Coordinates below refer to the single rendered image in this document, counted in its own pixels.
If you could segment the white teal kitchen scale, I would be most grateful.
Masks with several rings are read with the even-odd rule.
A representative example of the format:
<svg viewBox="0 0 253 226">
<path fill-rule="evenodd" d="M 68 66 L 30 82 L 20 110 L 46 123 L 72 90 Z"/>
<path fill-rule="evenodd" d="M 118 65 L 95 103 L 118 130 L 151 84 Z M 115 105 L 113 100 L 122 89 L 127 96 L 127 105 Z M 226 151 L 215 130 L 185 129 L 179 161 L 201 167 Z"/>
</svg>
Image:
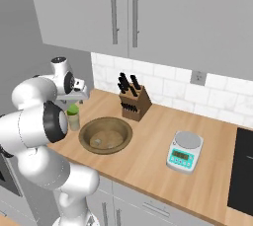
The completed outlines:
<svg viewBox="0 0 253 226">
<path fill-rule="evenodd" d="M 177 131 L 170 144 L 166 165 L 175 171 L 191 175 L 200 158 L 204 139 L 191 131 Z"/>
</svg>

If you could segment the grey lower cupboard door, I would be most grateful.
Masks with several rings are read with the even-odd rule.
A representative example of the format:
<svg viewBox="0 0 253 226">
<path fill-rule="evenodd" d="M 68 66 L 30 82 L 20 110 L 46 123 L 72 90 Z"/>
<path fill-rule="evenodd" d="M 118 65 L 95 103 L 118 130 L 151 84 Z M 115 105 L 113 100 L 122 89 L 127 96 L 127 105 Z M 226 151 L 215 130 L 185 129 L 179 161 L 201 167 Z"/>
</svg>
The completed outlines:
<svg viewBox="0 0 253 226">
<path fill-rule="evenodd" d="M 92 213 L 97 217 L 100 226 L 105 226 L 102 202 L 107 203 L 107 213 L 108 213 L 108 224 L 109 226 L 115 226 L 115 216 L 114 216 L 114 205 L 113 197 L 107 192 L 97 189 L 92 195 L 87 197 L 87 203 Z"/>
<path fill-rule="evenodd" d="M 114 198 L 115 212 L 121 210 L 122 226 L 154 226 L 156 220 L 141 209 L 134 207 L 127 202 Z"/>
</svg>

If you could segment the glass of green lemonade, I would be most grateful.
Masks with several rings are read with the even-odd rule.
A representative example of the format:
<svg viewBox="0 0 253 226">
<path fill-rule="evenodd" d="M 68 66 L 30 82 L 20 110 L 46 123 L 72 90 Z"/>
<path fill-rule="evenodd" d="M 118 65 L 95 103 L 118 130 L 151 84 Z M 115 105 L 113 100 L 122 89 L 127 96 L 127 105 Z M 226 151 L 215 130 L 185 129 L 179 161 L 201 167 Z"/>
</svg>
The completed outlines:
<svg viewBox="0 0 253 226">
<path fill-rule="evenodd" d="M 66 113 L 67 113 L 70 129 L 72 131 L 77 131 L 80 128 L 78 107 L 75 104 L 71 104 L 68 107 Z"/>
</svg>

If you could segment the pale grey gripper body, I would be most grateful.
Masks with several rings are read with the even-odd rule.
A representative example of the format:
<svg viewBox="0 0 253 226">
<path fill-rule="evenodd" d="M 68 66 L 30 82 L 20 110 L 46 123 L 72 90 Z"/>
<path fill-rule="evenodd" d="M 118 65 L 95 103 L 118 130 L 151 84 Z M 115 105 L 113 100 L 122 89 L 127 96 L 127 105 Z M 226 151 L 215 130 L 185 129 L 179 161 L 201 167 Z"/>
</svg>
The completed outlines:
<svg viewBox="0 0 253 226">
<path fill-rule="evenodd" d="M 84 87 L 82 90 L 73 90 L 67 95 L 59 95 L 57 97 L 60 101 L 86 101 L 89 99 L 88 88 Z"/>
</svg>

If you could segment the grey cupboard door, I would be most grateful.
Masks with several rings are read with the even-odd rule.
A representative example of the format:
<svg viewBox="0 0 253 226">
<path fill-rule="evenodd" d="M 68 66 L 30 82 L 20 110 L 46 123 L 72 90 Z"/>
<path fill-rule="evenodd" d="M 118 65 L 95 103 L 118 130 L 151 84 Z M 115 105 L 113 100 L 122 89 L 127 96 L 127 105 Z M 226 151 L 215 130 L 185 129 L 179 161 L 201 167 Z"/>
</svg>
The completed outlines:
<svg viewBox="0 0 253 226">
<path fill-rule="evenodd" d="M 114 198 L 115 212 L 121 210 L 122 226 L 154 226 L 156 220 L 141 209 L 134 207 L 127 202 Z"/>
<path fill-rule="evenodd" d="M 253 0 L 138 0 L 129 57 L 253 81 Z"/>
<path fill-rule="evenodd" d="M 114 205 L 113 197 L 107 192 L 97 189 L 92 195 L 87 197 L 87 203 L 92 213 L 97 217 L 100 226 L 105 226 L 102 202 L 107 203 L 107 213 L 108 213 L 108 224 L 109 226 L 115 226 L 115 216 L 114 216 Z"/>
<path fill-rule="evenodd" d="M 42 41 L 78 50 L 127 56 L 127 0 L 117 0 L 113 44 L 111 0 L 34 0 Z"/>
</svg>

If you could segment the grey upper cupboard door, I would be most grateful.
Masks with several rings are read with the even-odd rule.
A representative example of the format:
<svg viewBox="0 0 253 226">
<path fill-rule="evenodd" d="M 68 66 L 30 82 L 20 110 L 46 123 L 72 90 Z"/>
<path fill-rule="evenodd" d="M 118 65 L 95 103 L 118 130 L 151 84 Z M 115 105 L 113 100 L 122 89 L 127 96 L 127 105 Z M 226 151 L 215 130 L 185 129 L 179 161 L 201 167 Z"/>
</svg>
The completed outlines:
<svg viewBox="0 0 253 226">
<path fill-rule="evenodd" d="M 253 81 L 253 0 L 138 0 L 129 57 Z"/>
<path fill-rule="evenodd" d="M 117 0 L 113 44 L 111 0 L 34 0 L 42 41 L 78 50 L 127 56 L 127 0 Z"/>
</svg>

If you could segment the wooden knife block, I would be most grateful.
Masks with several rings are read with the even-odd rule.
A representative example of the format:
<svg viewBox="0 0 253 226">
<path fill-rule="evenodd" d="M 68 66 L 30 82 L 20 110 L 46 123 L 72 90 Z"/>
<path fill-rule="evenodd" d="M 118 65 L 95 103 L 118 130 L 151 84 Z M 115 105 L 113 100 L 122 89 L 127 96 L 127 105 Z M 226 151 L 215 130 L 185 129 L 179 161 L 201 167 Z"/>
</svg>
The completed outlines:
<svg viewBox="0 0 253 226">
<path fill-rule="evenodd" d="M 120 73 L 118 86 L 120 88 L 122 116 L 140 121 L 152 103 L 145 87 L 138 83 L 136 77 L 131 75 L 130 80 L 131 82 L 128 81 L 125 73 Z"/>
</svg>

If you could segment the grey wall socket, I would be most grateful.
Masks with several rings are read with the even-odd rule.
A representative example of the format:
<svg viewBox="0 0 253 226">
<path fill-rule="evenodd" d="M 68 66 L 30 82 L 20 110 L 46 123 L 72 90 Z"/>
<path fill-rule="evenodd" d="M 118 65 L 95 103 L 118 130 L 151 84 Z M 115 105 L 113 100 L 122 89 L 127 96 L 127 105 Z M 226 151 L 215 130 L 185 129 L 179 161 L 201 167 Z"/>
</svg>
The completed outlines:
<svg viewBox="0 0 253 226">
<path fill-rule="evenodd" d="M 206 83 L 206 79 L 207 79 L 207 74 L 205 72 L 192 71 L 190 83 L 204 86 Z"/>
</svg>

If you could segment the grey drawer front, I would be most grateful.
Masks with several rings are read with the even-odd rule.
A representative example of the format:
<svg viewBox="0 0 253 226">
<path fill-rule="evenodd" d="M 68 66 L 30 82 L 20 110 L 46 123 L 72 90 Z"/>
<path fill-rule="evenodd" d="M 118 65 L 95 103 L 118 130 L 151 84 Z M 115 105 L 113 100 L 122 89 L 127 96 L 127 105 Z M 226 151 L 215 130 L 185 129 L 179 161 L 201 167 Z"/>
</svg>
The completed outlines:
<svg viewBox="0 0 253 226">
<path fill-rule="evenodd" d="M 163 203 L 132 188 L 127 188 L 116 182 L 113 182 L 113 194 L 114 196 L 126 201 L 129 204 L 135 205 L 141 210 L 157 216 L 159 219 L 163 219 L 166 222 L 172 223 L 174 226 L 213 226 L 212 224 L 208 223 L 203 219 L 199 219 L 189 213 L 186 213 L 173 206 Z M 170 217 L 165 217 L 155 211 L 143 207 L 142 204 L 144 202 L 147 202 L 157 208 L 169 212 Z"/>
</svg>

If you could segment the black hob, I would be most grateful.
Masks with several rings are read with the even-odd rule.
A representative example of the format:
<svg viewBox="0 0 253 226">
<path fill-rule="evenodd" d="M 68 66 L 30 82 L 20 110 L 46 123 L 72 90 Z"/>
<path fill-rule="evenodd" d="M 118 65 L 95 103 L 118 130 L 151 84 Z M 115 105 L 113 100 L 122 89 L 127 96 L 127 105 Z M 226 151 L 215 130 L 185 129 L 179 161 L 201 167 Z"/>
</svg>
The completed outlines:
<svg viewBox="0 0 253 226">
<path fill-rule="evenodd" d="M 253 216 L 253 131 L 237 128 L 227 205 Z"/>
</svg>

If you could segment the brown round bowl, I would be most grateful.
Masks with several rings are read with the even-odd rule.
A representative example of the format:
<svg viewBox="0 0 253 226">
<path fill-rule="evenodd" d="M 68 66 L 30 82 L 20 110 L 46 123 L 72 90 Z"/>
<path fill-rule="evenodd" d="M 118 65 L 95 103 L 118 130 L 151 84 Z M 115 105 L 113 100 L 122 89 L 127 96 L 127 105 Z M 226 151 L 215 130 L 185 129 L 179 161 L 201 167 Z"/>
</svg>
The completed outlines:
<svg viewBox="0 0 253 226">
<path fill-rule="evenodd" d="M 86 123 L 79 132 L 79 141 L 88 151 L 98 155 L 110 155 L 123 150 L 132 139 L 132 128 L 122 119 L 116 117 L 99 117 Z M 102 144 L 96 146 L 95 139 L 101 139 Z M 108 144 L 115 147 L 108 149 Z"/>
</svg>

